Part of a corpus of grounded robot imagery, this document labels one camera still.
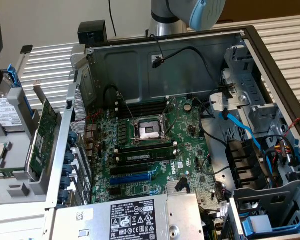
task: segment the white wall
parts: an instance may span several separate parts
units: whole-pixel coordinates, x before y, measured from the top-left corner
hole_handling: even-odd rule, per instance
[[[118,37],[141,35],[148,29],[150,0],[111,0],[111,8]],[[114,37],[108,0],[0,0],[0,67],[16,64],[23,45],[78,42],[79,24],[101,19],[105,20],[108,39]]]

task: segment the barcode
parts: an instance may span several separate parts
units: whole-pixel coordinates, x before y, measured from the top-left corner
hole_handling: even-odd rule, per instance
[[[77,220],[77,221],[83,220],[83,212],[78,212],[78,213],[76,213],[76,220]]]

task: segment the red cable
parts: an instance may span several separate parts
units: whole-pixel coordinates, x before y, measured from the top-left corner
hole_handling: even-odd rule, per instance
[[[91,116],[88,115],[87,117],[82,118],[82,119],[79,119],[79,120],[76,120],[75,122],[77,123],[77,122],[80,122],[80,121],[83,121],[83,120],[86,120],[86,119],[89,119],[89,118],[95,118],[95,117],[98,116],[100,113],[101,113],[101,112],[98,111],[98,112],[96,112],[95,114],[93,114],[93,115],[91,115]]]
[[[292,123],[289,125],[287,131],[284,133],[283,136],[285,137],[285,136],[288,134],[288,131],[289,131],[293,126],[295,126],[299,121],[300,121],[300,116],[299,116],[297,119],[295,119],[294,122],[292,122]]]

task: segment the pcie slot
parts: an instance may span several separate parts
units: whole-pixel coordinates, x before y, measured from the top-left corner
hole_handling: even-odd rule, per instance
[[[147,165],[139,165],[139,166],[123,166],[123,167],[116,167],[116,168],[111,168],[110,169],[110,175],[124,175],[124,174],[135,174],[135,173],[141,173],[141,172],[148,172],[148,166]]]
[[[129,176],[119,176],[110,178],[110,185],[119,185],[119,184],[129,184],[129,183],[136,183],[136,182],[149,182],[151,181],[151,174],[149,173],[139,173]]]

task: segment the motherboard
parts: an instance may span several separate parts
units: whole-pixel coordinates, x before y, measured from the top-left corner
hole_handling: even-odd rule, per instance
[[[86,129],[94,174],[92,203],[165,194],[168,185],[174,188],[186,178],[199,205],[217,207],[217,198],[211,197],[213,176],[202,173],[213,171],[209,161],[203,164],[209,153],[199,133],[198,106],[179,97],[167,100],[163,109],[163,114],[139,117],[133,116],[133,108],[123,116],[101,109],[90,114],[96,116],[89,118]]]

